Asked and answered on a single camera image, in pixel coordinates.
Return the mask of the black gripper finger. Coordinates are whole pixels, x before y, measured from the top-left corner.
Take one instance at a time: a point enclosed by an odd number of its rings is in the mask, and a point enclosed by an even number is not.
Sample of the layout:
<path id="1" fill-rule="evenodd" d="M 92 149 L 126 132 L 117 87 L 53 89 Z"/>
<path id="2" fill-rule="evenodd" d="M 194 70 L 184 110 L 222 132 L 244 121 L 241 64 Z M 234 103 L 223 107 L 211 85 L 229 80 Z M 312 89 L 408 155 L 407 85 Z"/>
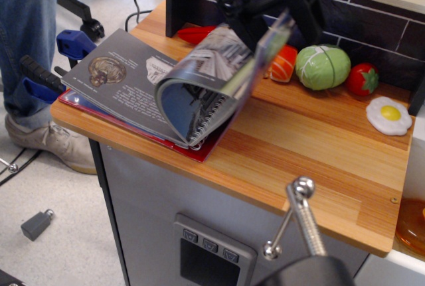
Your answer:
<path id="1" fill-rule="evenodd" d="M 230 28 L 252 51 L 268 30 L 261 9 L 254 6 L 253 0 L 216 0 Z"/>
<path id="2" fill-rule="evenodd" d="M 288 8 L 308 44 L 317 44 L 325 27 L 320 0 L 288 0 Z"/>

